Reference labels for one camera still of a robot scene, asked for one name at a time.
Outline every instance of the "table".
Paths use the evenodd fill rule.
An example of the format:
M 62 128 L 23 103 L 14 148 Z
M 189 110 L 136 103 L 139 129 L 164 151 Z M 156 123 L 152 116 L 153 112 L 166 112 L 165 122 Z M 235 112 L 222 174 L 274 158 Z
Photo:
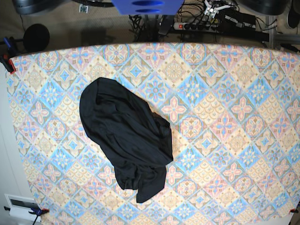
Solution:
M 237 225 L 300 199 L 300 58 L 233 45 L 101 45 L 13 58 L 7 93 L 43 224 Z M 165 188 L 121 190 L 79 118 L 84 88 L 117 80 L 172 126 Z

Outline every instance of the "tile pattern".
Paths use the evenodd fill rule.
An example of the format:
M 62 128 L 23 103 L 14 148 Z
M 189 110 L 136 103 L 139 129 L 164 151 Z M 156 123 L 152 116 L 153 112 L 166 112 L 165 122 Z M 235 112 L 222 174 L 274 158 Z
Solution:
M 238 225 L 300 196 L 300 58 L 230 45 L 104 45 L 13 59 L 15 135 L 43 224 Z M 117 80 L 172 126 L 165 188 L 143 204 L 85 134 L 81 92 Z

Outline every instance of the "tablecloth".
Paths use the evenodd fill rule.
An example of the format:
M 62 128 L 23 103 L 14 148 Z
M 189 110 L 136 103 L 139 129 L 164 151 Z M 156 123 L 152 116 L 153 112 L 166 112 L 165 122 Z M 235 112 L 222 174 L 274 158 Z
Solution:
M 7 93 L 43 224 L 238 225 L 300 199 L 300 58 L 233 45 L 101 45 L 13 58 Z M 117 80 L 172 126 L 165 188 L 122 190 L 79 118 L 84 88 Z

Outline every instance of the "blue plastic object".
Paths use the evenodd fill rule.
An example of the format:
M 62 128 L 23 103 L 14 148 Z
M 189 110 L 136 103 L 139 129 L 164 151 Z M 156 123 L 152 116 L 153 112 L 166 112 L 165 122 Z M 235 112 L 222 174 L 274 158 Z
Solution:
M 184 0 L 112 0 L 122 15 L 175 15 Z

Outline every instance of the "black cloth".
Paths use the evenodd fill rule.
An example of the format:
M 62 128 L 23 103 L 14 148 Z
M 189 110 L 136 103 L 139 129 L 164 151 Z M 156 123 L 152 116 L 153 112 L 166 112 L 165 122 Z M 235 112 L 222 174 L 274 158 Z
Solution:
M 83 91 L 80 118 L 87 136 L 114 166 L 120 187 L 137 190 L 137 203 L 165 186 L 173 161 L 170 123 L 115 80 L 98 78 Z

